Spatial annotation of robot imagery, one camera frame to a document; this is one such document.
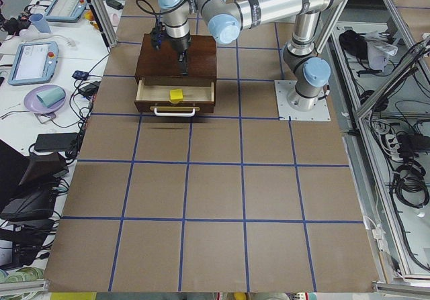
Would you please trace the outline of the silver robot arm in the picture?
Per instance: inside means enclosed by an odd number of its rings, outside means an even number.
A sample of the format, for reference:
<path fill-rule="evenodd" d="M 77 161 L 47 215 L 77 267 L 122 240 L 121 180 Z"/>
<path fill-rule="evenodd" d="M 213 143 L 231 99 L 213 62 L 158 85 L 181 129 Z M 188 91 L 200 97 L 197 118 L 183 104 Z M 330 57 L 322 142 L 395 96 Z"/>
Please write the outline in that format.
<path fill-rule="evenodd" d="M 256 28 L 288 16 L 295 17 L 292 38 L 284 49 L 284 60 L 297 71 L 293 57 L 306 60 L 314 54 L 314 35 L 319 13 L 334 0 L 158 0 L 167 37 L 175 51 L 179 74 L 188 74 L 187 57 L 191 45 L 188 17 L 198 12 L 218 44 L 235 41 L 242 30 Z"/>

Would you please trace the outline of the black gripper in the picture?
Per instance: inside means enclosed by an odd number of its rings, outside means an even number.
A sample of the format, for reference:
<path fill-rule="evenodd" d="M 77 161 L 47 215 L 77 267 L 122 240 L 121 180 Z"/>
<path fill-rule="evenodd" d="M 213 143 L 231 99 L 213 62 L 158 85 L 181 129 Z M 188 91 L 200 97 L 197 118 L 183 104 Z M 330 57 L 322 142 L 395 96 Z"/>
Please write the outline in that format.
<path fill-rule="evenodd" d="M 188 75 L 187 67 L 187 54 L 184 53 L 191 46 L 191 35 L 186 34 L 185 36 L 174 38 L 173 36 L 168 36 L 169 43 L 178 54 L 178 65 L 179 71 L 182 76 Z"/>

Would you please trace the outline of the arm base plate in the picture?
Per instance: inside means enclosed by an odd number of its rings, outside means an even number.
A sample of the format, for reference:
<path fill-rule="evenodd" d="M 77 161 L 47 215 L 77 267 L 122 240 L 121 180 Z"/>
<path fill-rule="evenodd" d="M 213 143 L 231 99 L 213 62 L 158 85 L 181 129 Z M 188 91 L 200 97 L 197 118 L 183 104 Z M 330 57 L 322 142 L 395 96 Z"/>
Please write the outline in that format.
<path fill-rule="evenodd" d="M 281 121 L 330 121 L 323 90 L 315 98 L 304 98 L 296 92 L 296 81 L 275 80 L 278 117 Z"/>

